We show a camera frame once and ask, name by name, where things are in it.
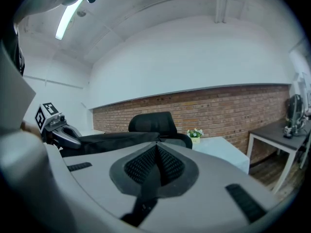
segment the flower pot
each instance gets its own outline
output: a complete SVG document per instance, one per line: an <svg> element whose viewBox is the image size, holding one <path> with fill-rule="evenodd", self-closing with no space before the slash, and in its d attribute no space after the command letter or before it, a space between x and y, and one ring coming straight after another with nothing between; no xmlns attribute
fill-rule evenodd
<svg viewBox="0 0 311 233"><path fill-rule="evenodd" d="M193 144L198 144L200 143L200 138L199 137L190 137L191 141Z"/></svg>

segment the wooden floor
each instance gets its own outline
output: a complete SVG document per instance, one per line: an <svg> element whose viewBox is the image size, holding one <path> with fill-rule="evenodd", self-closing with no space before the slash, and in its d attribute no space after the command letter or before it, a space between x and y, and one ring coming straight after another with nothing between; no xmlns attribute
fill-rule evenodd
<svg viewBox="0 0 311 233"><path fill-rule="evenodd" d="M300 164L297 161L299 157L300 153L297 154L290 173L288 174L282 187L276 193L276 196L280 201L285 199L293 191L298 190L304 181L305 171L308 166L308 159L306 160L303 169L300 169ZM288 153L281 152L280 155L275 154L263 163L250 168L249 174L264 184L269 190L272 190L285 167L287 158Z"/></svg>

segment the ceiling light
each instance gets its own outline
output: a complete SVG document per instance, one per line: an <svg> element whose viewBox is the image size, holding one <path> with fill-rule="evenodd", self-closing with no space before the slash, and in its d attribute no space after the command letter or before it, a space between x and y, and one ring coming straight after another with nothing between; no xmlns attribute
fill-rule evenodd
<svg viewBox="0 0 311 233"><path fill-rule="evenodd" d="M76 1L76 3L74 3L73 5L67 6L62 19L59 22L57 31L56 31L56 35L55 38L58 40L63 39L64 33L66 31L66 28L74 14L74 12L77 10L77 8L79 7L79 5L82 3L83 0L78 0Z"/></svg>

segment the brick wall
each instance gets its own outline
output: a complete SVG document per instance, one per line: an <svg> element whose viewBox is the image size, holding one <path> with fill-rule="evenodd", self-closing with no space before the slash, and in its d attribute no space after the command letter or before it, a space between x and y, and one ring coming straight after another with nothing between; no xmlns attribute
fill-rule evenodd
<svg viewBox="0 0 311 233"><path fill-rule="evenodd" d="M178 132L202 129L204 137L222 136L243 153L249 130L285 116L287 85L252 85L197 90L154 96L108 105L93 110L95 130L126 132L135 115L170 111ZM251 163L275 149L255 140Z"/></svg>

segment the chair headrest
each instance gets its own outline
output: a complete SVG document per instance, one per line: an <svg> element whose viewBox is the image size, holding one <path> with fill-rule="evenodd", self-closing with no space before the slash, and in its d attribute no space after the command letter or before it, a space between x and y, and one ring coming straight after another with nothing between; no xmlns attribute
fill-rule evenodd
<svg viewBox="0 0 311 233"><path fill-rule="evenodd" d="M177 133L170 112L140 114L132 118L128 125L129 132L158 132L160 135Z"/></svg>

